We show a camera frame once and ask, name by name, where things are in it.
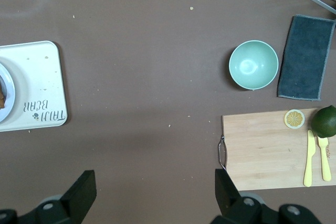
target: wooden cutting board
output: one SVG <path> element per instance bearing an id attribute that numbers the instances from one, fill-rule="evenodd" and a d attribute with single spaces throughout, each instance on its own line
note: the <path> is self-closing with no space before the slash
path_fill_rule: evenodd
<path id="1" fill-rule="evenodd" d="M 306 121 L 296 130 L 284 124 L 287 111 L 223 116 L 227 171 L 237 189 L 304 187 L 307 130 L 317 110 L 301 110 Z M 329 182 L 322 179 L 321 153 L 316 144 L 312 186 L 336 185 L 336 136 L 329 138 L 327 155 L 332 177 Z"/>

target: folded napkin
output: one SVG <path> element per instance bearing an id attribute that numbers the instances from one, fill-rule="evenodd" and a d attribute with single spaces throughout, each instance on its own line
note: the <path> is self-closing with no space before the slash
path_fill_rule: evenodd
<path id="1" fill-rule="evenodd" d="M 278 96 L 320 101 L 335 20 L 296 15 L 283 53 Z"/>

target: mint green bowl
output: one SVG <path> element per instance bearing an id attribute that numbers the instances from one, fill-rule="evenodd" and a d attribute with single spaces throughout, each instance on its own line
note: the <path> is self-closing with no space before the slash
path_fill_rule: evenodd
<path id="1" fill-rule="evenodd" d="M 249 90 L 269 85 L 277 75 L 279 60 L 274 49 L 265 42 L 250 40 L 240 44 L 231 54 L 229 71 L 233 80 Z"/>

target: white tray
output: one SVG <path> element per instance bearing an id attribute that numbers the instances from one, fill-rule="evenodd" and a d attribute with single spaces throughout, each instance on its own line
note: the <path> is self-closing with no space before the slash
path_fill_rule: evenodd
<path id="1" fill-rule="evenodd" d="M 12 76 L 16 93 L 12 111 L 0 122 L 0 132 L 65 123 L 68 113 L 58 49 L 54 43 L 40 41 L 1 46 L 0 63 Z"/>

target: knife handle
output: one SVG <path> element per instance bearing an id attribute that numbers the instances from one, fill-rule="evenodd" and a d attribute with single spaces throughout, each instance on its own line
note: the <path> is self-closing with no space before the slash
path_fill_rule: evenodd
<path id="1" fill-rule="evenodd" d="M 330 167 L 329 167 L 325 147 L 321 148 L 321 161 L 322 161 L 322 177 L 323 177 L 323 180 L 324 181 L 330 181 L 331 180 L 331 173 L 330 173 Z"/>
<path id="2" fill-rule="evenodd" d="M 303 178 L 303 184 L 307 187 L 310 187 L 312 184 L 311 158 L 312 157 L 307 157 L 305 176 Z"/>

